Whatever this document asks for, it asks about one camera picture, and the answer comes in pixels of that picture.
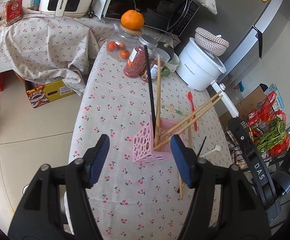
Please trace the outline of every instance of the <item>white spoon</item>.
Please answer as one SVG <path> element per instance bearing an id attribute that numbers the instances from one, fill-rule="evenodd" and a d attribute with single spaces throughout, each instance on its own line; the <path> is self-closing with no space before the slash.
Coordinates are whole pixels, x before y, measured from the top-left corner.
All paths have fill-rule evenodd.
<path id="1" fill-rule="evenodd" d="M 215 148 L 214 149 L 212 149 L 212 150 L 210 150 L 209 152 L 207 152 L 207 153 L 204 153 L 203 155 L 201 155 L 200 157 L 204 157 L 204 158 L 206 158 L 206 156 L 207 155 L 209 155 L 209 154 L 211 154 L 211 153 L 213 153 L 213 152 L 220 152 L 222 150 L 222 147 L 219 145 L 219 144 L 215 144 Z"/>

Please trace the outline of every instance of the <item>red spoon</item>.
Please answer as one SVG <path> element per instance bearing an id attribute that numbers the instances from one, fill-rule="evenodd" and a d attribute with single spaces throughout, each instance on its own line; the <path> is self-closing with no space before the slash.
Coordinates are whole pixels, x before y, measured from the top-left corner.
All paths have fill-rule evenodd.
<path id="1" fill-rule="evenodd" d="M 187 97 L 188 97 L 189 101 L 190 101 L 191 104 L 192 104 L 192 111 L 194 112 L 194 111 L 195 111 L 195 107 L 194 107 L 194 103 L 193 103 L 193 95 L 192 95 L 192 93 L 191 93 L 190 91 L 188 92 Z M 197 131 L 197 123 L 196 123 L 196 122 L 194 122 L 194 130 Z"/>

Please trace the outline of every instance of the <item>microwave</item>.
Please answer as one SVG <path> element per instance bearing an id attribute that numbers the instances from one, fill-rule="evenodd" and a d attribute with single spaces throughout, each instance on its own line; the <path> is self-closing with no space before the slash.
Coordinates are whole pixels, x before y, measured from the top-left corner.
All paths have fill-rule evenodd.
<path id="1" fill-rule="evenodd" d="M 199 5 L 194 0 L 93 0 L 94 14 L 110 19 L 136 8 L 143 14 L 145 25 L 180 36 L 197 12 Z"/>

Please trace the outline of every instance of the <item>red label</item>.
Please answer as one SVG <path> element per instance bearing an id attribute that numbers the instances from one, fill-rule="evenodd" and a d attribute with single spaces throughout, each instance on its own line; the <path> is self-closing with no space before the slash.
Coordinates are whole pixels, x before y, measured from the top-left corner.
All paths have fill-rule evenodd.
<path id="1" fill-rule="evenodd" d="M 9 22 L 22 14 L 22 0 L 12 2 L 6 6 L 6 21 Z"/>

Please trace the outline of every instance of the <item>silver jar lid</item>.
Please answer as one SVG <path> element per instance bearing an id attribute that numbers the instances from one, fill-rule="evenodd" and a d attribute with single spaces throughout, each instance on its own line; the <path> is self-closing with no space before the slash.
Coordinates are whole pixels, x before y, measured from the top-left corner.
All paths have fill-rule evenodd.
<path id="1" fill-rule="evenodd" d="M 146 34 L 142 34 L 139 37 L 139 41 L 142 45 L 147 45 L 150 48 L 155 48 L 158 45 L 158 42 L 154 38 Z"/>
<path id="2" fill-rule="evenodd" d="M 168 62 L 170 60 L 170 55 L 163 49 L 155 48 L 152 50 L 153 56 L 155 59 L 157 59 L 158 55 L 161 56 L 161 61 L 164 63 Z"/>

